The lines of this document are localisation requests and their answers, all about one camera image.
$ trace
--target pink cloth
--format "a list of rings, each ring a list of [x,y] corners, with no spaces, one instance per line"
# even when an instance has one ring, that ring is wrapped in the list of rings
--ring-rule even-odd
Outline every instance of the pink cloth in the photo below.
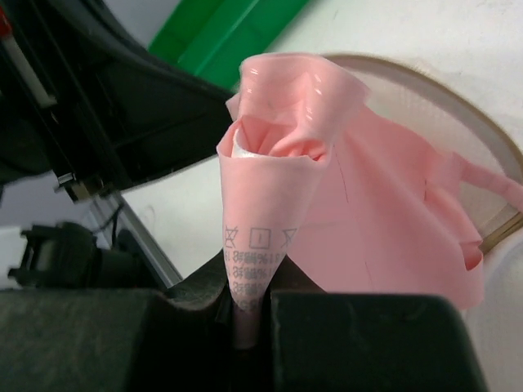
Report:
[[[322,57],[254,56],[241,70],[235,121],[217,147],[237,347],[256,343],[285,253],[331,292],[481,301],[481,236],[459,183],[522,210],[519,184],[379,117],[364,106],[366,86]]]

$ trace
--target white surface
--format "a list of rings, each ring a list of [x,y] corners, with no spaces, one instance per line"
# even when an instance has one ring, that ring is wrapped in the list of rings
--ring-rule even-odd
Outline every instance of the white surface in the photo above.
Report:
[[[517,0],[319,0],[271,50],[364,52],[415,65],[422,60],[516,129],[523,108],[522,20],[523,2]],[[153,235],[184,277],[220,249],[216,159],[125,198],[138,215],[154,210]]]
[[[0,227],[0,290],[16,288],[15,281],[7,278],[10,267],[20,265],[27,241],[20,236],[20,227]]]
[[[124,197],[183,278],[221,250],[221,184],[216,158],[126,192]]]
[[[485,258],[485,300],[465,317],[492,392],[520,392],[523,383],[522,261],[520,230]]]

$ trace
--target green plastic panel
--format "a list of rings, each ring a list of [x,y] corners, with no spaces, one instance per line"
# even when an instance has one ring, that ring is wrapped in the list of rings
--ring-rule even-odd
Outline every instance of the green plastic panel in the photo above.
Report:
[[[264,52],[308,0],[183,0],[150,51],[225,88],[239,65]]]

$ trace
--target white wall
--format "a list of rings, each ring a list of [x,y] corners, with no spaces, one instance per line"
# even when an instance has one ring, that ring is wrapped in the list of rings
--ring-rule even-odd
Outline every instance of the white wall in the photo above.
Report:
[[[521,0],[317,0],[271,50],[421,60],[516,131],[523,108],[522,22]]]
[[[120,23],[143,46],[149,46],[181,0],[105,0]]]

